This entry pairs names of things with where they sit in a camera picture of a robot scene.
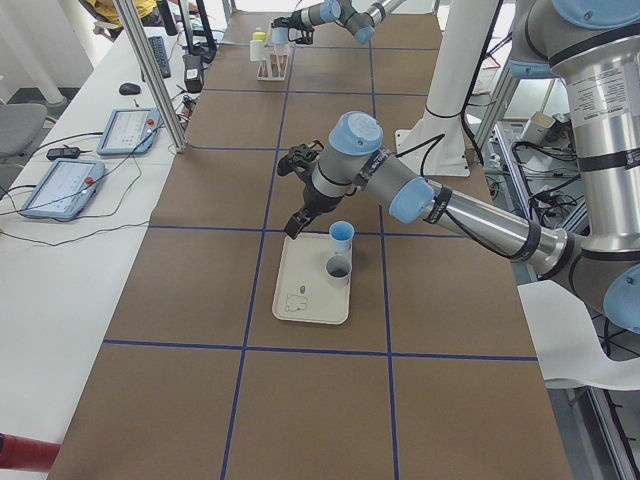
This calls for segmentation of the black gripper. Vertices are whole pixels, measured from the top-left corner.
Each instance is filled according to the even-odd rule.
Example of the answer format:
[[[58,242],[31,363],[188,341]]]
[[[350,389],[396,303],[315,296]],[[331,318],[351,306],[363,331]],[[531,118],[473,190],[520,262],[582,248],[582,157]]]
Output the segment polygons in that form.
[[[308,179],[303,190],[303,207],[291,215],[284,232],[291,239],[298,235],[318,216],[333,211],[345,195],[345,186],[323,179]]]
[[[297,45],[312,45],[314,29],[308,28],[307,16],[303,13],[292,13],[289,17],[279,17],[273,20],[273,28],[290,29],[288,40]]]

